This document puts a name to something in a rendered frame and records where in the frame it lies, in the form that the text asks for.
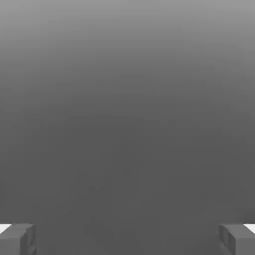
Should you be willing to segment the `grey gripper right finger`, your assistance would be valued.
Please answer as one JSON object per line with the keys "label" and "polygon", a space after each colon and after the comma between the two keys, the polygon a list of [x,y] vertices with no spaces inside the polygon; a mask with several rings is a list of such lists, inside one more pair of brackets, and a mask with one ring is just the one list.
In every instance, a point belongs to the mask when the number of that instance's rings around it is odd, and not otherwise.
{"label": "grey gripper right finger", "polygon": [[255,224],[220,224],[222,255],[255,255]]}

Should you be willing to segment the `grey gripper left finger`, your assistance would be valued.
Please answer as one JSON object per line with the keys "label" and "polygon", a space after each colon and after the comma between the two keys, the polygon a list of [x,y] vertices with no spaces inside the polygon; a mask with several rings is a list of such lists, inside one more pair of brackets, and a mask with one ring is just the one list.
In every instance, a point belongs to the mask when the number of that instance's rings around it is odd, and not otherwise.
{"label": "grey gripper left finger", "polygon": [[0,255],[37,255],[36,225],[0,224]]}

